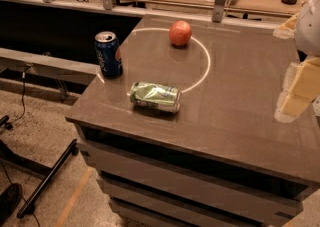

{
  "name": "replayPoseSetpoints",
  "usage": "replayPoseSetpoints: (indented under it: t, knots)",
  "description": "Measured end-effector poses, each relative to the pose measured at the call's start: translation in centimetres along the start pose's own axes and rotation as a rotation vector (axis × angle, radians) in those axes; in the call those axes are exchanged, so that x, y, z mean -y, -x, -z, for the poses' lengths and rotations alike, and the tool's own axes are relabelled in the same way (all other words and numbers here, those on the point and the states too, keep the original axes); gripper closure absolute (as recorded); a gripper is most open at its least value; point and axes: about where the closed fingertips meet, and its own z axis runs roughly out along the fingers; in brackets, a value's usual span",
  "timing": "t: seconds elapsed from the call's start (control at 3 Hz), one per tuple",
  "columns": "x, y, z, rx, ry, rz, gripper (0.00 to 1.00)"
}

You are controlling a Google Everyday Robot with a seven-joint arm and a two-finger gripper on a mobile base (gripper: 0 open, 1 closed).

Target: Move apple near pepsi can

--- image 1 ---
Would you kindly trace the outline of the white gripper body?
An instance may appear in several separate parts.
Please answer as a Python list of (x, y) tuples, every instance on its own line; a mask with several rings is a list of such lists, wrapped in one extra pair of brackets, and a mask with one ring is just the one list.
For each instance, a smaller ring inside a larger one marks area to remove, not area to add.
[(320, 56), (320, 0), (308, 0), (302, 7), (295, 27), (297, 49)]

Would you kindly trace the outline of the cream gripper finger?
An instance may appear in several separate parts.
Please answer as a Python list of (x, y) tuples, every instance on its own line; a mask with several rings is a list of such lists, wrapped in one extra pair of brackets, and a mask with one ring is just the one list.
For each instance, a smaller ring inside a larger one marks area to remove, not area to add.
[(303, 62), (291, 62), (276, 103), (274, 117), (291, 123), (320, 95), (320, 58), (308, 56)]
[(295, 27), (299, 14), (296, 13), (287, 19), (280, 26), (276, 27), (273, 31), (273, 35), (280, 39), (291, 39), (294, 37)]

